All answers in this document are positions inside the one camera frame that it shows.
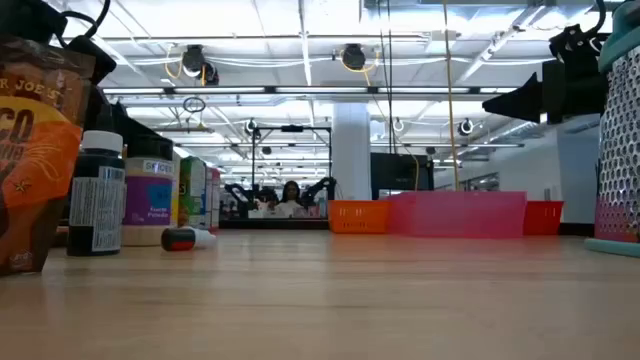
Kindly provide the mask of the red Froot Loops cereal box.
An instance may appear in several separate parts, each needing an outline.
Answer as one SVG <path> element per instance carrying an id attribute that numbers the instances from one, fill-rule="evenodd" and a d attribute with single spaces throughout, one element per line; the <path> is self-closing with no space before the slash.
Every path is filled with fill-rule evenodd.
<path id="1" fill-rule="evenodd" d="M 220 218 L 220 172 L 217 168 L 211 170 L 211 226 L 210 230 L 215 232 L 219 229 Z"/>

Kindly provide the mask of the red plastic basket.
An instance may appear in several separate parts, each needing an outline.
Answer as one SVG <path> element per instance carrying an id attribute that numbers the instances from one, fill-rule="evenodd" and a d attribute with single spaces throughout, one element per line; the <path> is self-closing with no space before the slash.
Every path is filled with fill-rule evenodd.
<path id="1" fill-rule="evenodd" d="M 563 201 L 528 201 L 523 233 L 526 236 L 556 235 L 561 223 Z"/>

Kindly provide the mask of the green cereal box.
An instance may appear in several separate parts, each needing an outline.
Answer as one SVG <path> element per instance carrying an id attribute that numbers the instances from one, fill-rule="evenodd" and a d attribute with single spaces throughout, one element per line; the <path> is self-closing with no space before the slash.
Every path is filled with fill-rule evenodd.
<path id="1" fill-rule="evenodd" d="M 209 216 L 207 206 L 210 168 L 197 157 L 183 158 L 180 163 L 178 225 L 207 230 Z"/>

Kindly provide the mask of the dark bottle with black nozzle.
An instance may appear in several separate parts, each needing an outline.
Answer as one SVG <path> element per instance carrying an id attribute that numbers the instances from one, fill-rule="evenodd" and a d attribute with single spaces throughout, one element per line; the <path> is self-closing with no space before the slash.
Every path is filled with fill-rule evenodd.
<path id="1" fill-rule="evenodd" d="M 112 107 L 104 104 L 94 123 L 83 132 L 75 163 L 69 194 L 69 256 L 120 252 L 126 188 L 123 148 Z"/>

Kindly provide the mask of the small dark dropper bottle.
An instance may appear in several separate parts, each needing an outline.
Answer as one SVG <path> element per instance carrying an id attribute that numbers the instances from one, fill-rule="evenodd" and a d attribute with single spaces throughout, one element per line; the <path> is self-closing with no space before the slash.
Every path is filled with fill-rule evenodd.
<path id="1" fill-rule="evenodd" d="M 192 227 L 167 228 L 161 235 L 161 247 L 168 252 L 207 249 L 215 243 L 215 235 Z"/>

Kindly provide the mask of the spice jar with purple label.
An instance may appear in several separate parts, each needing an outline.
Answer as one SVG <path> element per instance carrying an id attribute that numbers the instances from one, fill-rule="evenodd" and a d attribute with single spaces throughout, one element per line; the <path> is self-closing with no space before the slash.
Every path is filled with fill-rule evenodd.
<path id="1" fill-rule="evenodd" d="M 125 152 L 124 247 L 154 247 L 171 223 L 173 144 L 157 135 L 132 137 Z"/>

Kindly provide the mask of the pink plastic bin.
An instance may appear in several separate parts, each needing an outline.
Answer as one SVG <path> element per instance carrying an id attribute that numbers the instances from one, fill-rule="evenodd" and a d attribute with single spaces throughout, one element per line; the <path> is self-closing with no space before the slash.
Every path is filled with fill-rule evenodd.
<path id="1" fill-rule="evenodd" d="M 523 192 L 419 191 L 392 195 L 388 232 L 423 238 L 520 238 Z"/>

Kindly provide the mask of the black aluminium table frame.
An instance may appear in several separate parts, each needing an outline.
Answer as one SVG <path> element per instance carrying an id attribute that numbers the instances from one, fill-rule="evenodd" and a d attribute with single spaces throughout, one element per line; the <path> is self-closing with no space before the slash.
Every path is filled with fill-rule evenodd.
<path id="1" fill-rule="evenodd" d="M 511 238 L 526 236 L 523 233 L 524 220 L 521 222 L 491 221 L 449 221 L 438 222 L 434 219 L 413 221 L 409 218 L 388 219 L 388 234 L 400 234 L 415 237 L 466 237 L 466 238 Z M 330 230 L 329 219 L 319 218 L 271 218 L 271 219 L 228 219 L 219 221 L 219 229 L 236 230 Z M 592 224 L 560 223 L 559 236 L 594 235 Z"/>

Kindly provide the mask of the orange taco seasoning mix packet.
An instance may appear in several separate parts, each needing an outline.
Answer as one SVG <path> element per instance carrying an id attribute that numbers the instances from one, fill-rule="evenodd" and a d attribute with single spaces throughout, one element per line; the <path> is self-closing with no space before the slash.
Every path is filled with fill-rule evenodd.
<path id="1" fill-rule="evenodd" d="M 39 272 L 79 153 L 95 60 L 0 35 L 0 277 Z"/>

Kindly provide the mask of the black monitor screen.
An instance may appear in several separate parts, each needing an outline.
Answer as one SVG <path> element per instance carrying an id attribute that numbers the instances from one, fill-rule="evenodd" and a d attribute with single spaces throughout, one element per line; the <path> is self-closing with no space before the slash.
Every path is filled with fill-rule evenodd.
<path id="1" fill-rule="evenodd" d="M 371 153 L 372 199 L 381 190 L 431 191 L 434 189 L 434 162 L 427 155 Z"/>

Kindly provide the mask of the black workstation frame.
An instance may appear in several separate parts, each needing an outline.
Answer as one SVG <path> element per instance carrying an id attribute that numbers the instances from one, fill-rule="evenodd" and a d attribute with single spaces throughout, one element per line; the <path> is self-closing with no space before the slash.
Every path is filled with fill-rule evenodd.
<path id="1" fill-rule="evenodd" d="M 332 129 L 330 127 L 322 127 L 322 126 L 306 126 L 306 125 L 282 125 L 282 126 L 258 126 L 254 130 L 254 133 L 251 135 L 251 182 L 255 184 L 255 171 L 256 171 L 256 150 L 261 146 L 261 144 L 268 138 L 268 136 L 274 132 L 282 132 L 282 133 L 303 133 L 305 131 L 311 132 L 314 135 L 314 142 L 309 144 L 302 144 L 296 142 L 288 142 L 277 145 L 276 143 L 264 144 L 263 147 L 277 147 L 277 148 L 285 148 L 285 147 L 326 147 L 328 149 L 329 155 L 332 155 Z"/>

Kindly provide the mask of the long light strip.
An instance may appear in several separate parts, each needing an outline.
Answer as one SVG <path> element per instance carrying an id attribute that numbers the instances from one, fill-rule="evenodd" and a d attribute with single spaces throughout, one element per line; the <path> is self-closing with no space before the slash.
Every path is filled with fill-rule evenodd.
<path id="1" fill-rule="evenodd" d="M 514 87 L 349 87 L 349 86 L 224 86 L 224 87 L 123 87 L 104 88 L 107 95 L 175 95 L 175 94 L 203 94 L 203 95 L 254 95 L 254 94 L 286 94 L 286 95 L 315 95 L 315 94 L 505 94 Z"/>

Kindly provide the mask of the person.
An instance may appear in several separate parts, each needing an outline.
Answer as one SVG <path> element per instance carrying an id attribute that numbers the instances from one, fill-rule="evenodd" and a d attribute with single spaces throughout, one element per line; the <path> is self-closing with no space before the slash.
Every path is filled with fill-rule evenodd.
<path id="1" fill-rule="evenodd" d="M 295 181 L 288 181 L 283 188 L 282 198 L 275 206 L 278 218 L 305 218 L 308 215 L 302 205 L 300 187 Z"/>

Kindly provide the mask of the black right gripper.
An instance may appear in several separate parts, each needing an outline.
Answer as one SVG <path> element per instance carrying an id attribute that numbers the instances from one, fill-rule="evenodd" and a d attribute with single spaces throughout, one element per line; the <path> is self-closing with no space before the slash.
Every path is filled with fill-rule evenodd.
<path id="1" fill-rule="evenodd" d="M 554 60 L 543 64 L 542 83 L 537 74 L 519 88 L 482 103 L 491 114 L 533 123 L 543 112 L 548 124 L 560 124 L 566 118 L 604 112 L 608 82 L 598 72 L 571 78 L 565 64 Z"/>

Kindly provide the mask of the orange plastic basket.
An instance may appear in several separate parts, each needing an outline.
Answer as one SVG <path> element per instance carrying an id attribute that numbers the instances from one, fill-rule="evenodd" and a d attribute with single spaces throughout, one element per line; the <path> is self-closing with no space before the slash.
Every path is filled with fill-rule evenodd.
<path id="1" fill-rule="evenodd" d="M 389 209 L 384 200 L 331 200 L 329 227 L 337 234 L 384 234 Z"/>

